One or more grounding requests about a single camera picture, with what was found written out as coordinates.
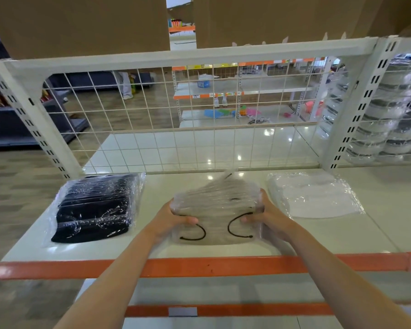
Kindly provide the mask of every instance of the cardboard box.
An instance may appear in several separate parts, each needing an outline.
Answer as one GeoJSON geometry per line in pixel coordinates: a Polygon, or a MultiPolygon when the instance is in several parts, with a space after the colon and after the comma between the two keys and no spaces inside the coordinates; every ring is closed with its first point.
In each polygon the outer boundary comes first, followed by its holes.
{"type": "Polygon", "coordinates": [[[198,48],[399,34],[411,0],[194,0],[198,48]]]}
{"type": "Polygon", "coordinates": [[[195,23],[193,16],[193,2],[187,2],[167,9],[168,18],[181,20],[183,23],[195,23]]]}
{"type": "Polygon", "coordinates": [[[170,49],[166,0],[0,0],[14,59],[170,49]]]}

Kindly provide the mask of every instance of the white pants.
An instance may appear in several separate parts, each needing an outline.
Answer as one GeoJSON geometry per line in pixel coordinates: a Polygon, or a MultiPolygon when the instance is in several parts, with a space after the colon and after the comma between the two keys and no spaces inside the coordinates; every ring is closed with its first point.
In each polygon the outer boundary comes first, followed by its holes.
{"type": "Polygon", "coordinates": [[[117,85],[123,97],[132,96],[131,81],[129,80],[129,74],[124,71],[114,71],[117,85]]]}

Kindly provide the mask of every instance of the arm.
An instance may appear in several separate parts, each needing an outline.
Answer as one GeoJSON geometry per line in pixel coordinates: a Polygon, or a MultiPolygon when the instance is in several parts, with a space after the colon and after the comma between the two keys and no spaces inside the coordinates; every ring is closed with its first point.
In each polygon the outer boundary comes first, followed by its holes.
{"type": "Polygon", "coordinates": [[[277,209],[263,189],[262,193],[265,211],[244,220],[264,222],[291,244],[345,329],[411,329],[408,314],[277,209]]]}
{"type": "Polygon", "coordinates": [[[70,307],[54,329],[121,328],[125,311],[152,247],[178,224],[196,224],[194,217],[176,216],[170,202],[140,231],[120,256],[70,307]]]}

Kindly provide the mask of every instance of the hand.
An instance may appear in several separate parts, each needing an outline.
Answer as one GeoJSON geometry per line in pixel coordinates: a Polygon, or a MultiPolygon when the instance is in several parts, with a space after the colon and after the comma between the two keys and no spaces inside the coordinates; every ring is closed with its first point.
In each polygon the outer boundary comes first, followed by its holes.
{"type": "Polygon", "coordinates": [[[254,223],[260,221],[268,225],[277,236],[287,242],[290,242],[290,234],[299,225],[280,211],[268,198],[268,194],[264,189],[262,192],[262,202],[265,210],[260,214],[246,215],[241,221],[254,223]]]}
{"type": "Polygon", "coordinates": [[[154,240],[154,243],[160,243],[166,235],[179,224],[195,225],[198,223],[198,219],[191,216],[177,216],[170,211],[170,203],[165,203],[159,212],[155,215],[154,219],[148,223],[143,229],[144,233],[148,233],[154,240]]]}

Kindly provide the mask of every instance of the person's leg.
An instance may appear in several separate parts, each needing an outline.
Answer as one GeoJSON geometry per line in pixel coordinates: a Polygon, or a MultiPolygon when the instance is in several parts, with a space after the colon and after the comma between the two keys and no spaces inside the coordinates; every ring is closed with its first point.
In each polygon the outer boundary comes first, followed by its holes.
{"type": "Polygon", "coordinates": [[[122,96],[123,99],[130,99],[132,98],[132,91],[131,91],[131,81],[129,80],[129,74],[124,71],[119,71],[120,75],[122,76],[122,96]]]}

